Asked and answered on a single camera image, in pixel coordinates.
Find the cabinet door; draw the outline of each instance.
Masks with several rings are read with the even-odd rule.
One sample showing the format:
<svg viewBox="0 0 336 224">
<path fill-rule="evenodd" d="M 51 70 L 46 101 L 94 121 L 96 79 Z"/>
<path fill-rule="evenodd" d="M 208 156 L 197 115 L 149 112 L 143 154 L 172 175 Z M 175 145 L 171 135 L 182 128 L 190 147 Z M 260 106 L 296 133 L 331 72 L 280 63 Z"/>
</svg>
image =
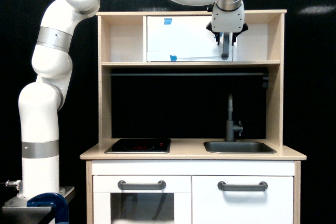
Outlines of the cabinet door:
<svg viewBox="0 0 336 224">
<path fill-rule="evenodd" d="M 242 190 L 255 190 L 266 182 L 267 189 L 222 191 L 219 182 L 246 185 Z M 192 209 L 193 224 L 292 224 L 293 177 L 193 176 Z"/>
<path fill-rule="evenodd" d="M 93 220 L 94 224 L 191 224 L 191 177 L 94 176 Z"/>
</svg>

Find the cabinet handle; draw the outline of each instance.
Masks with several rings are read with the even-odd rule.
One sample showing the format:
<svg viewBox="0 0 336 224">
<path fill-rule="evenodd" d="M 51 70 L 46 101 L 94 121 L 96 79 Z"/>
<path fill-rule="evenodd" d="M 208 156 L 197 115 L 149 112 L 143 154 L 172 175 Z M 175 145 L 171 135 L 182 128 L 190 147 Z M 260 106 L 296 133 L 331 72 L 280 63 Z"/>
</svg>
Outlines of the cabinet handle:
<svg viewBox="0 0 336 224">
<path fill-rule="evenodd" d="M 127 184 L 121 180 L 118 182 L 120 190 L 163 190 L 166 188 L 166 182 L 161 180 L 157 184 Z"/>
<path fill-rule="evenodd" d="M 224 181 L 218 183 L 221 191 L 266 191 L 268 185 L 262 181 L 259 185 L 227 185 Z"/>
</svg>

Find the wooden shelf unit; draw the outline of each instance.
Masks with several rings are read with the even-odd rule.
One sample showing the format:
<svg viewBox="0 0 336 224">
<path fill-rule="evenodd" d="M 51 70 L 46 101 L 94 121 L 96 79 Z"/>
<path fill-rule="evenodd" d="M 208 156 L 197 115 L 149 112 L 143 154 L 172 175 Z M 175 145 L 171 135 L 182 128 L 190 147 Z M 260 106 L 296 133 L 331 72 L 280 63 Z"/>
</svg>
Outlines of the wooden shelf unit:
<svg viewBox="0 0 336 224">
<path fill-rule="evenodd" d="M 111 69 L 116 68 L 260 68 L 269 71 L 266 140 L 282 146 L 284 28 L 286 10 L 247 10 L 250 43 L 243 60 L 233 62 L 145 62 L 147 16 L 210 16 L 208 12 L 125 12 L 98 15 L 99 145 L 112 143 Z M 263 27 L 260 40 L 258 27 Z"/>
</svg>

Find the blue clamp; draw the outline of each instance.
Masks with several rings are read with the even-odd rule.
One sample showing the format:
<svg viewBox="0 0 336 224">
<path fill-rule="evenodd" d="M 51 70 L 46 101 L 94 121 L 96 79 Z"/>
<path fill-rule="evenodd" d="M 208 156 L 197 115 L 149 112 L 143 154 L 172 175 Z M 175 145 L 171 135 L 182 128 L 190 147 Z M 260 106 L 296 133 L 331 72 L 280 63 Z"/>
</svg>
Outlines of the blue clamp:
<svg viewBox="0 0 336 224">
<path fill-rule="evenodd" d="M 51 206 L 55 212 L 56 224 L 69 224 L 69 207 L 61 194 L 45 193 L 31 198 L 27 207 Z"/>
</svg>

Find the wooden countertop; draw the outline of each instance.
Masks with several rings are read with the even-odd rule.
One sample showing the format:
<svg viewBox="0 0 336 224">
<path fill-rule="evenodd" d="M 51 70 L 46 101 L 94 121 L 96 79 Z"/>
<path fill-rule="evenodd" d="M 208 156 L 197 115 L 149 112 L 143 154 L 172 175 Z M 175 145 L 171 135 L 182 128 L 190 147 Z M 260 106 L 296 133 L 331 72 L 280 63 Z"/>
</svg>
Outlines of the wooden countertop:
<svg viewBox="0 0 336 224">
<path fill-rule="evenodd" d="M 274 154 L 219 154 L 210 153 L 205 150 L 204 142 L 222 141 L 221 139 L 181 139 L 172 138 L 170 152 L 167 154 L 151 153 L 127 153 L 127 154 L 105 154 L 104 152 L 112 146 L 119 138 L 111 139 L 109 145 L 99 146 L 98 144 L 80 155 L 80 159 L 86 160 L 107 160 L 107 159 L 204 159 L 204 160 L 306 160 L 307 157 L 287 146 L 279 147 L 266 140 L 244 140 L 248 142 L 262 142 L 273 148 Z"/>
</svg>

